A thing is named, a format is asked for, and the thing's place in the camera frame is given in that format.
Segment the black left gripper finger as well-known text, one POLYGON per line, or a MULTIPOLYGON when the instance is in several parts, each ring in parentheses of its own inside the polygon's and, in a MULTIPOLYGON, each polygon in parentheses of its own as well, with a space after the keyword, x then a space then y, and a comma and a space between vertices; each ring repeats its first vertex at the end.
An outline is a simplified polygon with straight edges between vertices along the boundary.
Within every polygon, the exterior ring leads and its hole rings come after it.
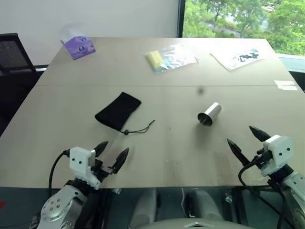
POLYGON ((116 158, 115 163, 112 166, 112 173, 117 174, 118 171, 121 169, 123 164, 125 163, 125 160, 128 156, 129 148, 124 149, 116 158))
POLYGON ((99 156, 102 154, 102 152, 105 150, 107 144, 108 144, 108 141, 104 141, 104 142, 98 144, 98 145, 94 148, 95 157, 99 157, 99 156))

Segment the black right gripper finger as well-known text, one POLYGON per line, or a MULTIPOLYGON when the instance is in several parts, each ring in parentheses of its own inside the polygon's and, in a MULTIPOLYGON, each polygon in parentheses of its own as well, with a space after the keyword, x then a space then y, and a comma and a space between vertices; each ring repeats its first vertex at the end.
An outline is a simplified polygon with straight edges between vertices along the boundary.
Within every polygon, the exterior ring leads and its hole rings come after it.
POLYGON ((264 141, 268 140, 269 138, 271 138, 271 136, 268 133, 259 129, 258 127, 249 126, 249 128, 250 128, 252 134, 255 136, 255 138, 257 138, 260 142, 264 142, 264 141))
POLYGON ((242 150, 236 143, 234 143, 229 138, 227 139, 227 143, 233 154, 237 157, 237 159, 242 163, 243 166, 246 166, 250 163, 250 161, 245 157, 245 155, 242 153, 242 150))

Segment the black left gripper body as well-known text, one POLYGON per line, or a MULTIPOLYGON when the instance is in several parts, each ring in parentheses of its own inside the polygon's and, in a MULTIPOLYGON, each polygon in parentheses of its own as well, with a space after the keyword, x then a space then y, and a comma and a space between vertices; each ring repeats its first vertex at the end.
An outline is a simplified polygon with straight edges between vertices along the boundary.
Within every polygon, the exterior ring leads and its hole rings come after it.
POLYGON ((105 167, 102 161, 95 160, 94 165, 91 167, 91 172, 102 183, 107 176, 113 174, 113 169, 105 167))

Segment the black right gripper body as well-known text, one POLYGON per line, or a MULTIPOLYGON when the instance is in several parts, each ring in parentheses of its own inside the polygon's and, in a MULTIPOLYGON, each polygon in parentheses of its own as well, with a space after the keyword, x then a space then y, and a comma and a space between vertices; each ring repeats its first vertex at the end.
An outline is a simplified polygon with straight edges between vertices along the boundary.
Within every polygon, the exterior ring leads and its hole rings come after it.
POLYGON ((265 165, 273 158, 273 154, 270 150, 265 150, 264 148, 259 149, 256 155, 251 161, 252 165, 265 165))

